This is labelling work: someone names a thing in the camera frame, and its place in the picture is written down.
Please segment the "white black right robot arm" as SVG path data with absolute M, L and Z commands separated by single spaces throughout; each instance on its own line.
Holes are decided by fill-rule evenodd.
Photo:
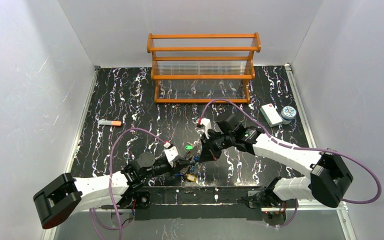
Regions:
M 300 150 L 286 142 L 269 137 L 261 128 L 245 127 L 231 115 L 216 121 L 219 131 L 213 130 L 207 118 L 200 118 L 197 127 L 204 130 L 200 137 L 199 162 L 216 161 L 230 147 L 257 157 L 265 157 L 301 173 L 301 177 L 276 177 L 261 191 L 242 197 L 249 208 L 276 207 L 289 200 L 316 200 L 336 208 L 354 180 L 343 159 L 331 152 Z

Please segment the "cluster of tagged keys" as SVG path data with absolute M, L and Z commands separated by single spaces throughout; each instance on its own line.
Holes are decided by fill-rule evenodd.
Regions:
M 198 153 L 195 153 L 192 157 L 189 158 L 190 160 L 190 163 L 188 164 L 188 166 L 185 166 L 180 172 L 179 172 L 179 176 L 187 181 L 186 179 L 186 175 L 187 174 L 192 174 L 194 176 L 197 177 L 198 179 L 198 163 L 199 163 L 199 159 L 200 159 L 200 156 Z

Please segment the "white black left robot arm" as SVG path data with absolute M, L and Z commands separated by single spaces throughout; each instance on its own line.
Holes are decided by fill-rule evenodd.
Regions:
M 165 150 L 162 157 L 155 158 L 145 152 L 112 175 L 81 178 L 63 173 L 33 196 L 41 226 L 51 229 L 75 213 L 131 198 L 146 179 L 179 173 L 191 164 L 193 155 L 191 151 L 180 155 Z

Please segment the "yellow key tag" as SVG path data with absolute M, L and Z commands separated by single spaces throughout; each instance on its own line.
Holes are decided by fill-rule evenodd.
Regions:
M 191 183 L 195 183 L 197 181 L 197 177 L 192 174 L 187 174 L 186 175 L 186 180 Z

